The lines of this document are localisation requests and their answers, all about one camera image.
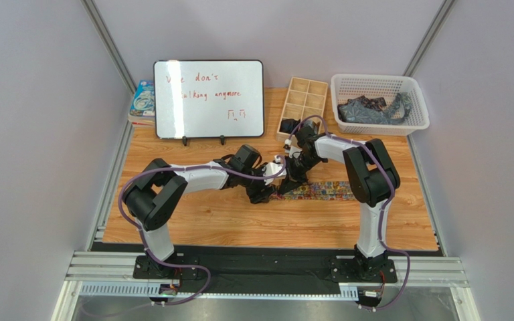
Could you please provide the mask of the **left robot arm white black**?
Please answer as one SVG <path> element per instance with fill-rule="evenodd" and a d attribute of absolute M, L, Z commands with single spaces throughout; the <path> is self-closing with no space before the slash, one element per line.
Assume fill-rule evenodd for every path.
<path fill-rule="evenodd" d="M 178 166 L 156 158 L 123 185 L 117 205 L 121 215 L 137 228 L 148 256 L 166 261 L 175 251 L 168 222 L 182 196 L 243 187 L 252 203 L 267 202 L 275 192 L 274 179 L 285 175 L 283 156 L 265 163 L 247 144 L 234 154 L 200 165 Z"/>

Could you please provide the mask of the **colourful patterned tie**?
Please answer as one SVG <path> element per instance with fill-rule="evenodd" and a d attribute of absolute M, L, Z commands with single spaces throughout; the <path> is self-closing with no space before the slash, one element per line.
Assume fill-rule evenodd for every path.
<path fill-rule="evenodd" d="M 309 182 L 285 194 L 275 193 L 271 201 L 354 201 L 355 197 L 347 181 Z"/>

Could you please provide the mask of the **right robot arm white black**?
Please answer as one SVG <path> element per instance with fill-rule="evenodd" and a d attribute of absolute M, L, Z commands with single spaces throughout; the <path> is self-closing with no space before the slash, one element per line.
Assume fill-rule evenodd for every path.
<path fill-rule="evenodd" d="M 355 245 L 355 259 L 365 269 L 382 265 L 389 247 L 385 243 L 384 220 L 388 205 L 400 186 L 399 174 L 380 139 L 366 142 L 346 139 L 334 134 L 315 134 L 304 126 L 284 141 L 286 176 L 277 193 L 285 194 L 304 185 L 307 172 L 320 162 L 336 161 L 345 165 L 349 186 L 355 200 L 361 203 L 361 227 Z"/>

